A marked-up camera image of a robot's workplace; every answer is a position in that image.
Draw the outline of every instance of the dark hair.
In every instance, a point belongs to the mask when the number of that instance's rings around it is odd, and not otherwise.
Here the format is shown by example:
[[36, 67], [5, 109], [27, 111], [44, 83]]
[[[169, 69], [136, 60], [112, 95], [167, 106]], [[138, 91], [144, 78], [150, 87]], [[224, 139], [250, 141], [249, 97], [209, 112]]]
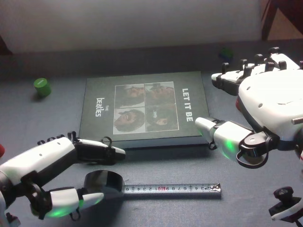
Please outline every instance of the dark hair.
[[155, 99], [152, 96], [152, 92], [146, 90], [146, 104], [147, 105], [168, 105], [168, 104], [175, 104], [175, 93], [171, 92], [168, 96], [161, 95], [159, 98]]
[[[161, 106], [146, 109], [146, 121], [151, 125], [148, 127], [150, 131], [164, 131], [178, 129], [177, 112], [170, 106]], [[157, 117], [153, 117], [153, 111], [157, 111]], [[158, 125], [156, 122], [161, 118], [167, 118], [167, 124]]]
[[139, 110], [124, 111], [124, 112], [121, 112], [120, 114], [122, 115], [122, 114], [126, 114], [126, 113], [129, 113], [129, 112], [135, 113], [136, 120], [131, 124], [115, 126], [118, 131], [134, 131], [134, 130], [140, 128], [142, 125], [144, 125], [144, 123], [145, 123], [145, 114], [143, 112], [139, 111]]
[[126, 88], [126, 86], [116, 86], [116, 97], [115, 97], [115, 108], [122, 106], [132, 106], [144, 102], [144, 94], [138, 97], [129, 97], [127, 91], [131, 88]]

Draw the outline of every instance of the white wall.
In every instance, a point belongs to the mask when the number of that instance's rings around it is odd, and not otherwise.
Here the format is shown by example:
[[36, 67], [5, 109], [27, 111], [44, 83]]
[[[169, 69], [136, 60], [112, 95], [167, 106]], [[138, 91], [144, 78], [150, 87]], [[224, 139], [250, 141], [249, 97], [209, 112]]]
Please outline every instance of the white wall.
[[260, 39], [259, 0], [0, 0], [14, 53]]

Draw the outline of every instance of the robotic hand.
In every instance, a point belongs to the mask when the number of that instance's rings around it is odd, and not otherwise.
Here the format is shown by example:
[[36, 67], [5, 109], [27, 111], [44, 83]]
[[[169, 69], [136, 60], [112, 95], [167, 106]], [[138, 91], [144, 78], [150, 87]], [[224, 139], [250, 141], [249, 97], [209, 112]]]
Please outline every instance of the robotic hand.
[[[253, 130], [236, 122], [197, 118], [209, 148], [246, 168], [262, 167], [273, 149], [295, 150], [303, 163], [303, 61], [298, 66], [275, 47], [265, 59], [257, 54], [254, 64], [241, 60], [240, 70], [227, 68], [224, 63], [222, 73], [212, 75], [212, 84], [238, 96], [239, 109]], [[281, 202], [269, 211], [273, 220], [302, 226], [303, 201], [292, 194], [290, 187], [276, 190]]]
[[[83, 140], [76, 137], [76, 132], [68, 133], [68, 138], [60, 135], [51, 137], [45, 143], [43, 140], [24, 153], [0, 165], [0, 226], [17, 227], [20, 222], [17, 217], [5, 210], [17, 197], [26, 196], [30, 201], [32, 213], [39, 219], [61, 217], [78, 213], [79, 210], [99, 203], [104, 198], [104, 192], [93, 186], [92, 179], [87, 175], [84, 187], [57, 188], [45, 192], [42, 189], [46, 183], [54, 179], [64, 170], [77, 162], [98, 162], [104, 165], [113, 165], [125, 159], [125, 151], [112, 147], [101, 141]], [[121, 192], [122, 177], [113, 172], [104, 171], [95, 181], [105, 180], [105, 184], [113, 185]]]

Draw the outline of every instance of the red object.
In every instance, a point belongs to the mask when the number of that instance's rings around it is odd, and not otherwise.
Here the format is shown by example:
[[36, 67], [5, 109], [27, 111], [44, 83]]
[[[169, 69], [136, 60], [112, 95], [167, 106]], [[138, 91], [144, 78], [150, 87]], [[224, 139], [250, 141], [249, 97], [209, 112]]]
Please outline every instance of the red object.
[[240, 106], [239, 106], [239, 100], [238, 100], [238, 98], [237, 98], [237, 101], [236, 101], [236, 107], [237, 107], [237, 109], [241, 112], [241, 109], [240, 109]]
[[0, 144], [0, 157], [4, 155], [5, 149], [4, 147]]

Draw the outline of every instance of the green cap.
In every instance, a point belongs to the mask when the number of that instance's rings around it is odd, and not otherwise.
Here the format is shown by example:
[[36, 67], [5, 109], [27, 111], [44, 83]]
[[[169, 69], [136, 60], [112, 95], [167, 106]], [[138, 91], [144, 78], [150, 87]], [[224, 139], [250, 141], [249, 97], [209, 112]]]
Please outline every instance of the green cap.
[[45, 78], [39, 78], [34, 81], [35, 89], [41, 97], [48, 96], [52, 90]]

